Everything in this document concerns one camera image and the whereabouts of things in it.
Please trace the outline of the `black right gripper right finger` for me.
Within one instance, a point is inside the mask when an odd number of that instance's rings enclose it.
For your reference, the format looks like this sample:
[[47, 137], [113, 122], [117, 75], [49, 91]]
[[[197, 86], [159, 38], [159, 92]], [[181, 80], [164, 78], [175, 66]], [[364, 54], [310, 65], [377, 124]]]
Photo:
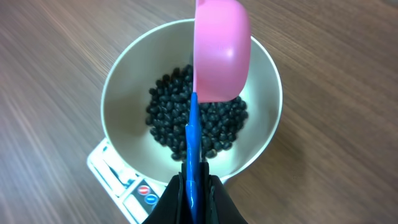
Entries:
[[203, 187], [202, 223], [248, 224], [235, 206], [220, 178], [210, 174], [209, 164], [200, 163]]

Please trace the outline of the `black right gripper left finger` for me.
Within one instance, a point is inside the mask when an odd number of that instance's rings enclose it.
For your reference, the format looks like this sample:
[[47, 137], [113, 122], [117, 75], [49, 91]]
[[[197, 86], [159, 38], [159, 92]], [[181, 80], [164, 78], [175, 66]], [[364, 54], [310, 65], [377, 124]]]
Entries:
[[155, 209], [143, 224], [184, 224], [187, 222], [187, 197], [185, 192], [186, 164], [173, 176], [157, 202]]

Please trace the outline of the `pink scoop blue handle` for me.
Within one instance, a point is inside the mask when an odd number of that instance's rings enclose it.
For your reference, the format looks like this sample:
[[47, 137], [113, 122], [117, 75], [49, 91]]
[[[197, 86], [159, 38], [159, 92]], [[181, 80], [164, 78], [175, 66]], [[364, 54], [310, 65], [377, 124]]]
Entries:
[[185, 186], [192, 221], [198, 224], [204, 217], [199, 104], [229, 101], [243, 90], [251, 55], [251, 26], [238, 1], [197, 0], [195, 6]]

